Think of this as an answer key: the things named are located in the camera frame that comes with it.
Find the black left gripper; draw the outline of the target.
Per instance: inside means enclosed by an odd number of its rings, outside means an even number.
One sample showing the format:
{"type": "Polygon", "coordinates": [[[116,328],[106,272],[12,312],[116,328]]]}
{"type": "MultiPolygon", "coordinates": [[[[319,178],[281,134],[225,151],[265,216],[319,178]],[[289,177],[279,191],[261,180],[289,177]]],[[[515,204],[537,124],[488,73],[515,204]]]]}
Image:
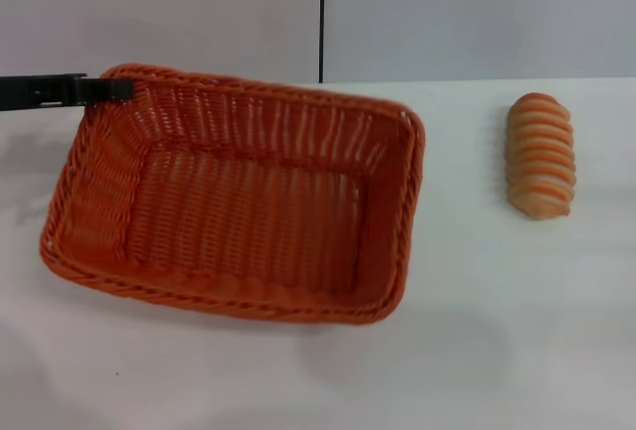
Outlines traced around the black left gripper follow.
{"type": "Polygon", "coordinates": [[[91,78],[81,74],[15,75],[0,78],[2,111],[29,110],[64,105],[93,105],[133,98],[133,81],[91,78]]]}

